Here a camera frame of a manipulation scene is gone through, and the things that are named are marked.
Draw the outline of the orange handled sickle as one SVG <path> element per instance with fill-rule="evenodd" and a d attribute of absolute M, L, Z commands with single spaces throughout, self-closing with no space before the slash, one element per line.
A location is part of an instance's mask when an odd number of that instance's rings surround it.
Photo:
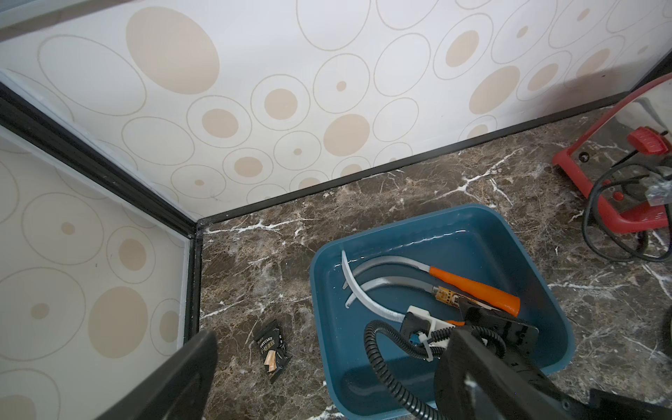
<path fill-rule="evenodd" d="M 478 283 L 467 278 L 462 278 L 462 276 L 442 271 L 442 269 L 428 266 L 430 269 L 413 269 L 423 271 L 448 285 L 456 287 L 459 294 L 477 301 L 477 306 L 485 309 L 497 309 L 514 317 L 519 315 L 521 311 L 521 299 L 519 297 L 492 286 L 484 285 L 484 283 Z"/>
<path fill-rule="evenodd" d="M 420 264 L 420 262 L 416 262 L 407 257 L 390 255 L 389 257 L 373 258 L 352 270 L 348 262 L 348 256 L 346 255 L 346 252 L 343 251 L 341 252 L 341 268 L 343 276 L 346 279 L 346 287 L 351 290 L 351 295 L 346 300 L 346 308 L 349 309 L 353 302 L 358 300 L 364 307 L 371 311 L 371 313 L 374 313 L 374 315 L 397 324 L 402 324 L 406 318 L 406 313 L 399 313 L 399 311 L 393 311 L 390 308 L 379 304 L 369 296 L 369 292 L 364 292 L 364 290 L 362 290 L 361 284 L 356 280 L 356 274 L 362 274 L 364 271 L 386 264 L 406 265 L 423 270 L 430 269 L 427 264 Z"/>

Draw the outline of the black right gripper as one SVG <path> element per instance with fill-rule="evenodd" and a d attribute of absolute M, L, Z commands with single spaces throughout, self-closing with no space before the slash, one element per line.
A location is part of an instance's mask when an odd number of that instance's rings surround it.
<path fill-rule="evenodd" d="M 465 329 L 484 341 L 502 359 L 532 357 L 539 329 L 504 311 L 458 301 L 462 321 L 440 320 L 425 309 L 410 306 L 401 326 L 400 348 L 407 355 L 431 362 L 442 355 L 454 329 Z"/>

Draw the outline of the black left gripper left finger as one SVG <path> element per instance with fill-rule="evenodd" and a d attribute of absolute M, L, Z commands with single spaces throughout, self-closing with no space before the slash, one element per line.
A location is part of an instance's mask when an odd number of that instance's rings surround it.
<path fill-rule="evenodd" d="M 203 330 L 101 419 L 201 419 L 218 360 L 214 332 Z"/>

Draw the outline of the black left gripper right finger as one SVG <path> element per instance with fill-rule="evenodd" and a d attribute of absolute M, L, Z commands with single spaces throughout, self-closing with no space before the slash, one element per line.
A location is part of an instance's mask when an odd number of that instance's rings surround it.
<path fill-rule="evenodd" d="M 567 419 L 562 393 L 525 358 L 501 359 L 465 330 L 447 348 L 447 417 Z"/>

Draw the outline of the wooden handled labelled sickle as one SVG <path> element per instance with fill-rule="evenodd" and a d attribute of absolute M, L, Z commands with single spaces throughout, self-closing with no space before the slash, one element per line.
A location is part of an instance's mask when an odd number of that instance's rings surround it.
<path fill-rule="evenodd" d="M 367 281 L 366 283 L 363 283 L 360 286 L 364 292 L 384 287 L 404 287 L 407 289 L 425 292 L 432 295 L 435 299 L 437 299 L 437 301 L 456 308 L 460 307 L 458 304 L 459 299 L 469 301 L 474 305 L 478 304 L 478 302 L 474 299 L 459 294 L 458 292 L 454 292 L 453 290 L 449 290 L 441 286 L 431 285 L 413 278 L 405 278 L 404 276 L 384 276 L 383 278 L 375 278 L 373 280 Z"/>

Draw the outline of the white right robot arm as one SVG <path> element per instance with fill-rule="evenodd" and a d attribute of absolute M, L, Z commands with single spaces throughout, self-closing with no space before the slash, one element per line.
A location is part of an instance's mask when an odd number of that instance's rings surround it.
<path fill-rule="evenodd" d="M 439 363 L 435 404 L 413 394 L 393 374 L 378 345 L 385 336 L 412 358 Z M 418 331 L 413 343 L 392 325 L 373 320 L 363 334 L 377 380 L 417 419 L 669 419 L 671 410 L 600 390 L 588 402 L 569 396 L 492 328 L 452 325 Z"/>

